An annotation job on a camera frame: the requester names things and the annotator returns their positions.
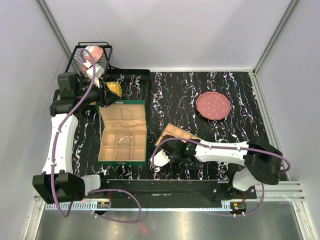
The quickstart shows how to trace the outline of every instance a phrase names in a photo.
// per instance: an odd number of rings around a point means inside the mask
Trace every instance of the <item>black marbled tabletop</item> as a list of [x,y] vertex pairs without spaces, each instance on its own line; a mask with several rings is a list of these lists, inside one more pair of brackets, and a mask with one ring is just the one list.
[[[121,75],[117,82],[121,83],[124,100],[150,97],[148,156],[169,123],[209,142],[237,143],[258,136],[268,139],[248,72],[152,72],[150,94],[146,94],[139,75]],[[196,111],[199,95],[212,91],[225,95],[232,105],[224,120],[211,121]],[[74,136],[72,166],[77,176],[102,172],[107,179],[226,180],[240,170],[240,166],[224,162],[174,162],[154,173],[149,161],[147,166],[101,165],[99,149],[99,114],[94,106],[87,106]]]

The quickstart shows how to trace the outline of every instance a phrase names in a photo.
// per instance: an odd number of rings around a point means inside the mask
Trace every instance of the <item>metal floor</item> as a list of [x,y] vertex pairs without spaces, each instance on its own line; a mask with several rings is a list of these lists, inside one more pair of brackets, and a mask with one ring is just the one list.
[[[254,208],[256,203],[248,203]],[[133,220],[136,212],[106,213]],[[302,235],[289,202],[264,202],[251,216],[223,217],[209,212],[144,212],[142,221],[122,224],[95,218],[87,211],[72,211],[62,218],[45,210],[37,240],[301,240]]]

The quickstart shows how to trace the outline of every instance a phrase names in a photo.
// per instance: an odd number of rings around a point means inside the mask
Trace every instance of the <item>box lid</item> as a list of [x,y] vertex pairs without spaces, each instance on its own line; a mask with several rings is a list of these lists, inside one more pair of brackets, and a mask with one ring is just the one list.
[[99,107],[104,130],[146,130],[144,104],[113,104]]

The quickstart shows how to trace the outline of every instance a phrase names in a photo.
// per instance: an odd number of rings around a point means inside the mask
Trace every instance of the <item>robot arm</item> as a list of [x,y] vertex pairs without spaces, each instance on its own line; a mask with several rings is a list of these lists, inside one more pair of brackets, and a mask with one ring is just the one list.
[[[52,151],[58,127],[71,109],[79,102],[86,91],[85,79],[78,79],[74,72],[62,73],[58,76],[59,89],[55,91],[50,114],[52,116],[51,141],[45,165],[41,175],[35,175],[32,185],[47,204],[54,203],[51,189]],[[99,87],[93,86],[89,95],[75,114],[72,114],[63,124],[56,143],[54,185],[59,203],[81,201],[85,194],[101,186],[99,174],[78,177],[73,175],[72,152],[75,131],[78,126],[76,115],[81,114],[81,107],[96,103],[108,106],[118,101],[120,97],[111,92],[106,83]]]
[[[174,137],[166,135],[162,140],[170,138]],[[262,138],[239,143],[215,143],[204,140],[195,140],[195,142],[199,142],[200,144],[184,143],[178,139],[165,142],[160,147],[162,150],[154,157],[155,169],[159,171],[159,167],[176,160],[186,164],[191,164],[195,161],[203,163],[225,162],[245,167],[241,171],[236,172],[230,179],[232,187],[238,191],[245,192],[248,188],[258,183],[277,185],[279,182],[281,168],[281,160],[279,158],[254,151],[241,150],[241,148],[260,149],[282,156],[279,150]]]

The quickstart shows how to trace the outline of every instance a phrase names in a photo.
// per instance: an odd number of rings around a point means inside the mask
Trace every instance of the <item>black mount plate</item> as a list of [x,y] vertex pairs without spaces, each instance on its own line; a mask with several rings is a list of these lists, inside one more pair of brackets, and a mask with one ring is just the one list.
[[[108,189],[124,189],[133,194],[142,208],[221,208],[223,196],[217,199],[214,189],[228,187],[228,181],[221,180],[108,180]],[[247,199],[256,199],[256,191],[251,187],[246,192]],[[136,203],[122,192],[112,193],[112,208],[137,208]]]

